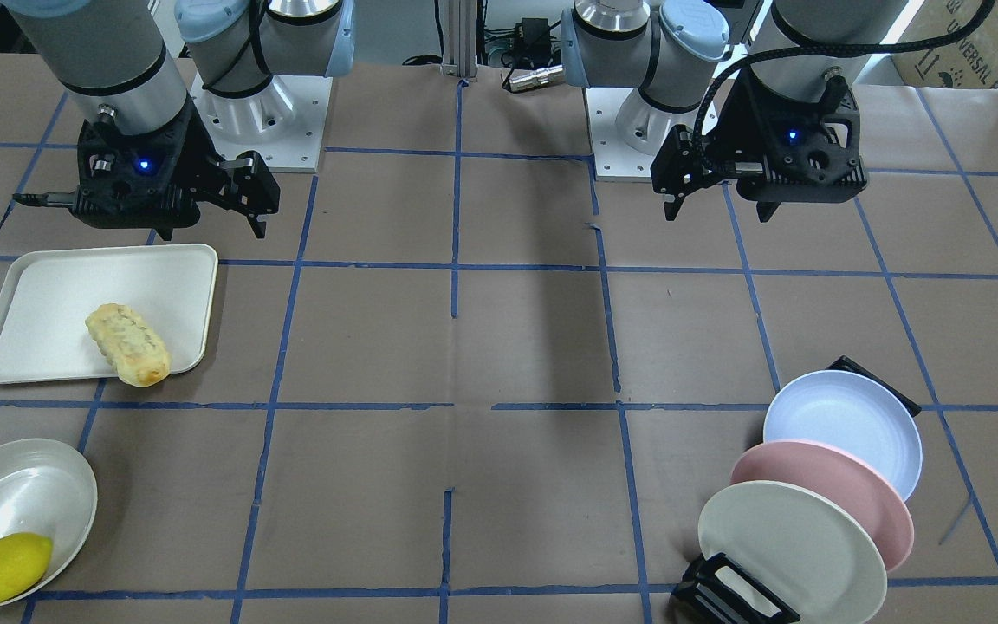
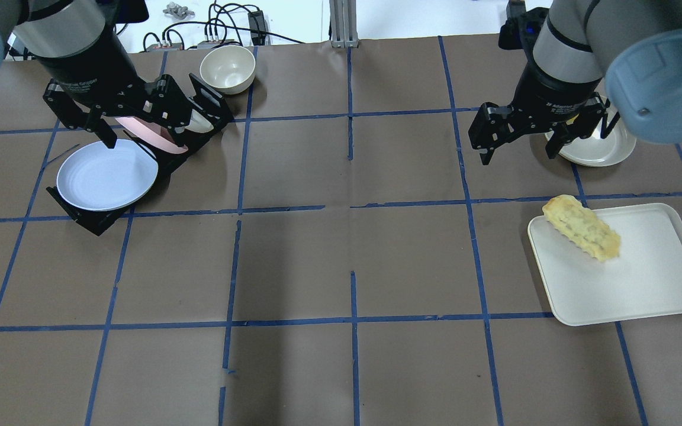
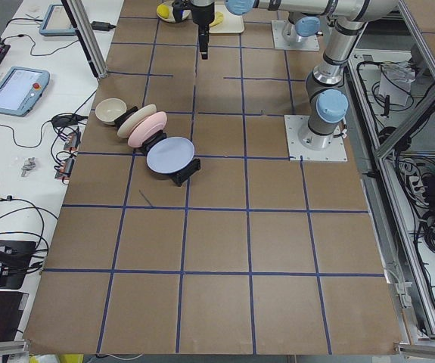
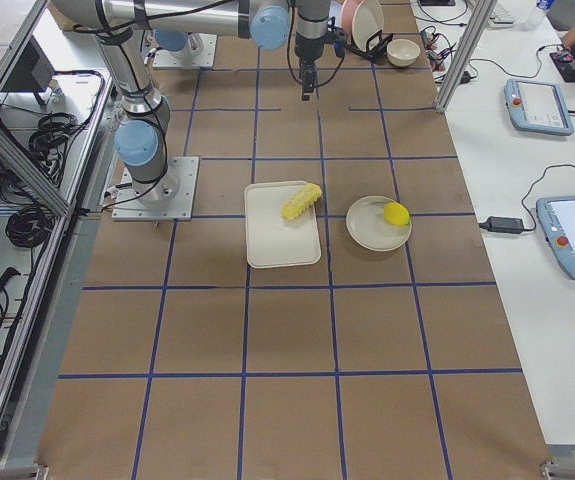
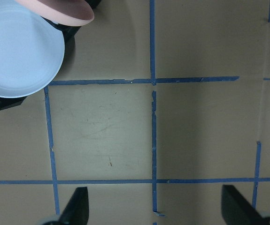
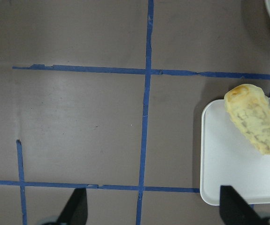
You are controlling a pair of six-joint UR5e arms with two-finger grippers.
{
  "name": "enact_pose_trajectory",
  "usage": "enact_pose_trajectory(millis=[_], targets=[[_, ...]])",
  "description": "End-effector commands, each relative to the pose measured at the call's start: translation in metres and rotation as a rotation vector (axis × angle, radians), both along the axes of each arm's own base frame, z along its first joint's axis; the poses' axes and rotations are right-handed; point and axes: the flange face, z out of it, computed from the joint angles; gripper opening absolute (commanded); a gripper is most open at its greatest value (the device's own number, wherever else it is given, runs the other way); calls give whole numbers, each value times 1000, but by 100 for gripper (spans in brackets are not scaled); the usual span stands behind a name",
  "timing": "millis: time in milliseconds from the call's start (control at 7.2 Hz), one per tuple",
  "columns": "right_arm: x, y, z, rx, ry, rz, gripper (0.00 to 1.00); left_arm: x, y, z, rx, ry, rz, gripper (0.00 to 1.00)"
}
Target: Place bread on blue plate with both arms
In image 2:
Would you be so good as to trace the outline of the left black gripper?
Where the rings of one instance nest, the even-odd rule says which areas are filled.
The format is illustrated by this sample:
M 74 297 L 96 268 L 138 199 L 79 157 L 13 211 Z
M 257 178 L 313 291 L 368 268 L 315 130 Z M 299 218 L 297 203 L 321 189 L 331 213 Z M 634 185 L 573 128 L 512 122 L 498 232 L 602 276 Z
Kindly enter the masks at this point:
M 43 99 L 65 127 L 95 133 L 114 149 L 116 132 L 103 117 L 136 117 L 167 128 L 174 146 L 188 146 L 190 101 L 171 76 L 144 81 L 111 27 L 76 52 L 43 57 L 43 67 L 53 80 Z

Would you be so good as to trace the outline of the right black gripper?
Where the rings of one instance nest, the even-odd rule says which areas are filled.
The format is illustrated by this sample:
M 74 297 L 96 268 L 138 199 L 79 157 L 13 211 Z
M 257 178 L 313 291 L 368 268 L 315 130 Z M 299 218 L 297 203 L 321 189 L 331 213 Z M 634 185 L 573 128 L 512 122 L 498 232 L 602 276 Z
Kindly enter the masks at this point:
M 557 80 L 528 62 L 508 105 L 485 102 L 470 128 L 472 149 L 481 164 L 490 164 L 494 151 L 524 135 L 546 133 L 546 155 L 555 159 L 576 138 L 589 138 L 607 108 L 596 92 L 600 79 L 584 83 Z

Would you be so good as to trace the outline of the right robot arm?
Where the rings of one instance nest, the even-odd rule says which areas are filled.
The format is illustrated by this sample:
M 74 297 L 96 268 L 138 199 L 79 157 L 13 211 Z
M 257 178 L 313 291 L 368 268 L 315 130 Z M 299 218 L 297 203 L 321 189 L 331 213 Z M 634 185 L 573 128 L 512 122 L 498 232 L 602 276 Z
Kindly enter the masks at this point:
M 496 149 L 551 133 L 550 159 L 596 128 L 623 123 L 650 143 L 682 142 L 682 1 L 510 1 L 498 45 L 527 64 L 512 101 L 486 102 L 468 135 L 489 164 Z

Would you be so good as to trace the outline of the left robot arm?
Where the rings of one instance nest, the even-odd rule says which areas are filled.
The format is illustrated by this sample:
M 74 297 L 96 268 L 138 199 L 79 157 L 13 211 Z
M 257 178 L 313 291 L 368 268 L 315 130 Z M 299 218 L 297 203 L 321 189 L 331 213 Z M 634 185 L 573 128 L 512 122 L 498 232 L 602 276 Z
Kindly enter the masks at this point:
M 0 1 L 0 65 L 11 33 L 52 81 L 44 99 L 65 127 L 95 133 L 109 149 L 105 117 L 135 117 L 165 128 L 168 153 L 183 153 L 192 107 L 172 78 L 144 81 L 94 1 Z

